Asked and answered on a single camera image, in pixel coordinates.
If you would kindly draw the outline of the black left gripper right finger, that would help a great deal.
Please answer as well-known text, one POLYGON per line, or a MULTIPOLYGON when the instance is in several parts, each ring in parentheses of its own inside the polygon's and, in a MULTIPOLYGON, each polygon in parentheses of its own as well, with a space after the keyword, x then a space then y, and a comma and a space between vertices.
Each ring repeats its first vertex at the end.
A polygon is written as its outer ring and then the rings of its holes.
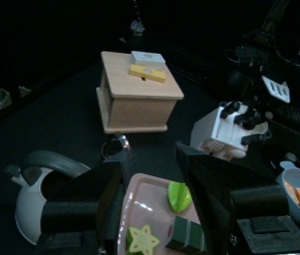
POLYGON ((300 228, 275 180, 180 142, 174 151, 203 230, 206 255, 300 253, 300 228))

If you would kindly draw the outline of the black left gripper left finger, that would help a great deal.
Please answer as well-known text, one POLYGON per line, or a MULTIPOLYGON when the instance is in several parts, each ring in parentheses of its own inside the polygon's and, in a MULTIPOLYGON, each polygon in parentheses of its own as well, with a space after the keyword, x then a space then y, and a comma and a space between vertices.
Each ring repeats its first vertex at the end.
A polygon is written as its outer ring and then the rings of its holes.
POLYGON ((45 202, 36 255, 116 255, 123 163, 104 160, 45 202))

